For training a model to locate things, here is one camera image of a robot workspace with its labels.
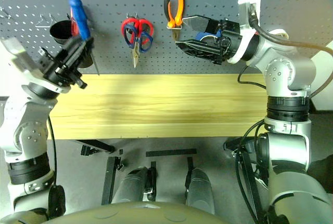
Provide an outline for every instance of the pliers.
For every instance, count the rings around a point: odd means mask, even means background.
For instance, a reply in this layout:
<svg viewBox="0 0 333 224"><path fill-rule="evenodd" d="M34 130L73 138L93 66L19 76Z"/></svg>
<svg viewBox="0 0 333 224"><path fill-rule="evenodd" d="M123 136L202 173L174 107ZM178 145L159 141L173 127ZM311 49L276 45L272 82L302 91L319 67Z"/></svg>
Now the pliers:
<svg viewBox="0 0 333 224"><path fill-rule="evenodd" d="M173 19L170 0L164 0L164 14L166 16L166 19L168 20L168 25L166 27L172 30L172 37L175 41L179 39L179 32L180 29L182 29L182 14L184 10L184 5L185 0L178 0L177 15Z"/></svg>

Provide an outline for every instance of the blue scissors handle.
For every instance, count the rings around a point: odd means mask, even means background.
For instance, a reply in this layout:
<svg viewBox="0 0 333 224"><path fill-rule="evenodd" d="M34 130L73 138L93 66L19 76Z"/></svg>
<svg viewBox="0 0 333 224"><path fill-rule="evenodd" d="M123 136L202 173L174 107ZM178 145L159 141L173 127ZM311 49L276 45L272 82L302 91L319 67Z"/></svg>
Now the blue scissors handle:
<svg viewBox="0 0 333 224"><path fill-rule="evenodd" d="M134 34L134 41L133 43L131 43L129 41L129 38L127 37L127 31L128 30L131 30L132 31L132 34ZM137 29L135 26L133 25L130 25L130 24L126 24L123 28L123 34L124 34L124 39L126 41L126 43L128 44L128 46L131 48L131 49L134 49L134 45L135 45L135 41L136 41L136 37L137 37Z"/></svg>
<svg viewBox="0 0 333 224"><path fill-rule="evenodd" d="M142 48L142 42L146 39L148 39L149 45L147 48ZM139 38L139 52L142 52L142 53L147 52L151 48L152 40L153 40L153 38L147 32L141 32L141 36Z"/></svg>

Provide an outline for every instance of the blue screwdriver handle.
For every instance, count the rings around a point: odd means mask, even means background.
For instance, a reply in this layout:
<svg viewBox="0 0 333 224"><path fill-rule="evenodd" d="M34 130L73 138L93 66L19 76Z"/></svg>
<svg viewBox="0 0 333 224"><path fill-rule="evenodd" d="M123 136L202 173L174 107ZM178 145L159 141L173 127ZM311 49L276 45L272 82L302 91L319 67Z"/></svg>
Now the blue screwdriver handle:
<svg viewBox="0 0 333 224"><path fill-rule="evenodd" d="M81 39L86 41L90 37L90 31L87 24L87 15L84 12L81 0L69 0L72 8L73 17L79 27Z"/></svg>

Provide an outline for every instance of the wood grain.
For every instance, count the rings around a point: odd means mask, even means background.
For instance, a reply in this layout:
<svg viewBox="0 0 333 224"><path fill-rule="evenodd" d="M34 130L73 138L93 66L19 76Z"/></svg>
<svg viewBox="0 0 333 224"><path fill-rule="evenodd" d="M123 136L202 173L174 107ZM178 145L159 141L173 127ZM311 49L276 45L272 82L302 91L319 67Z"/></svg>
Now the wood grain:
<svg viewBox="0 0 333 224"><path fill-rule="evenodd" d="M263 83L261 74L243 80ZM266 115L264 89L236 74L84 75L58 97L56 139L240 136Z"/></svg>

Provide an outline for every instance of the orange pliers handle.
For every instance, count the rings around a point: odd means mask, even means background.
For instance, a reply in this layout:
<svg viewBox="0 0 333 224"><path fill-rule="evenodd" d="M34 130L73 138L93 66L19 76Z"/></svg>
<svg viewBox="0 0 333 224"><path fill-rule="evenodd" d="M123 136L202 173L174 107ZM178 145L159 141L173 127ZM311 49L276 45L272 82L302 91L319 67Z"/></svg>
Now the orange pliers handle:
<svg viewBox="0 0 333 224"><path fill-rule="evenodd" d="M164 0L164 14L166 19L168 20L168 28L175 28L176 26L180 26L183 23L182 14L184 11L185 0L178 0L178 10L177 15L173 19L171 13L171 2L170 0Z"/></svg>

